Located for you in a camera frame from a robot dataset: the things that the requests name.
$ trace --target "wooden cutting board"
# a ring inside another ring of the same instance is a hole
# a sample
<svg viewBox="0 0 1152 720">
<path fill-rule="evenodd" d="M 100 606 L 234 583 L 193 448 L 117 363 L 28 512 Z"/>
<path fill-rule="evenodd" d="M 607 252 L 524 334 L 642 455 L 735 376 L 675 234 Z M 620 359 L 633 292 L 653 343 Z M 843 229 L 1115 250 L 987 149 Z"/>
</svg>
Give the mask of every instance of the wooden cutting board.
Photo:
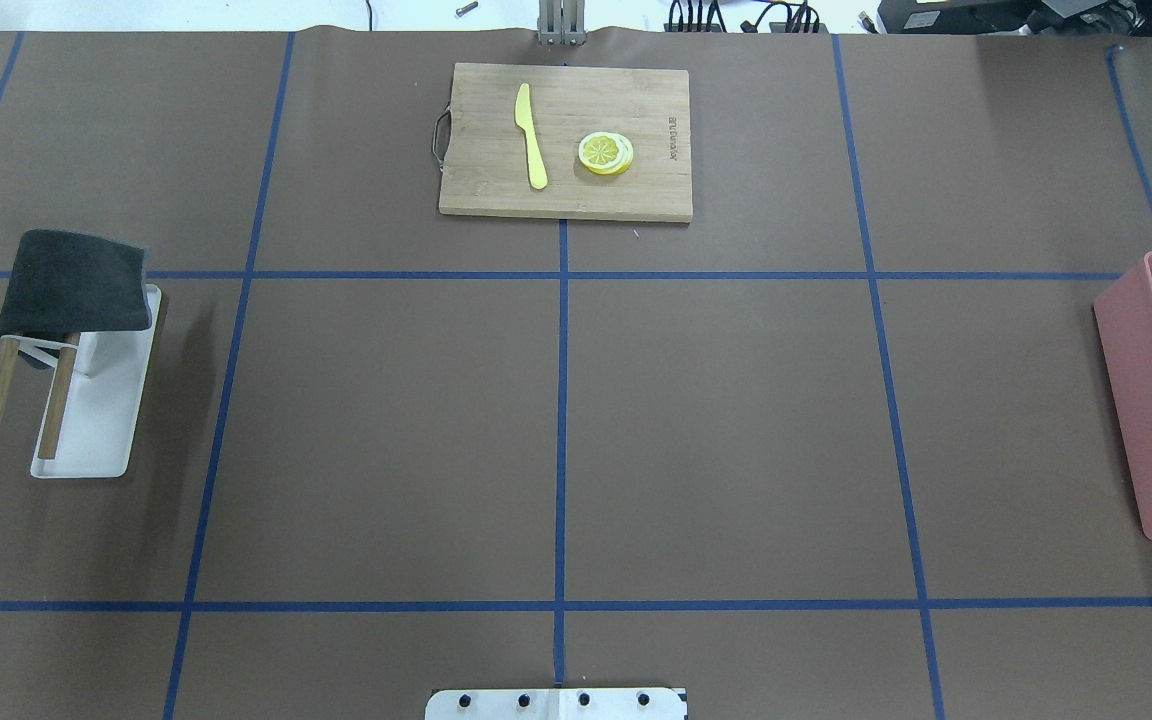
<svg viewBox="0 0 1152 720">
<path fill-rule="evenodd" d="M 550 185 L 526 182 L 526 146 L 513 123 L 521 83 Z M 691 222 L 691 106 L 685 70 L 456 63 L 452 129 L 438 209 L 447 215 Z M 634 164 L 597 176 L 581 138 L 621 132 Z"/>
</svg>

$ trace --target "lime slice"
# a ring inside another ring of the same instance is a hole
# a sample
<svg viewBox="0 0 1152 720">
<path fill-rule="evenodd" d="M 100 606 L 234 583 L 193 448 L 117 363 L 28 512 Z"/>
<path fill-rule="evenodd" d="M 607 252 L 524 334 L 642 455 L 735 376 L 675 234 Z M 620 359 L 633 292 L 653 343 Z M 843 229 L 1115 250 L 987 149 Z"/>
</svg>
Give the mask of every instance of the lime slice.
<svg viewBox="0 0 1152 720">
<path fill-rule="evenodd" d="M 579 142 L 577 156 L 589 172 L 600 176 L 616 176 L 630 169 L 634 145 L 620 132 L 590 132 Z"/>
</svg>

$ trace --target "knife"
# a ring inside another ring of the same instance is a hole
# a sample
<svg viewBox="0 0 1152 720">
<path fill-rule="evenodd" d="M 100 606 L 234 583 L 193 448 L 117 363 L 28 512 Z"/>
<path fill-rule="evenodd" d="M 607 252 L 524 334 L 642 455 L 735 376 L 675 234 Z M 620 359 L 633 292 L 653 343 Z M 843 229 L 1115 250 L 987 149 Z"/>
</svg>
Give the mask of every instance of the knife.
<svg viewBox="0 0 1152 720">
<path fill-rule="evenodd" d="M 526 182 L 535 190 L 544 190 L 550 183 L 550 174 L 545 173 L 540 145 L 536 142 L 536 126 L 531 122 L 531 86 L 526 83 L 518 86 L 518 96 L 513 101 L 513 123 L 526 137 Z"/>
</svg>

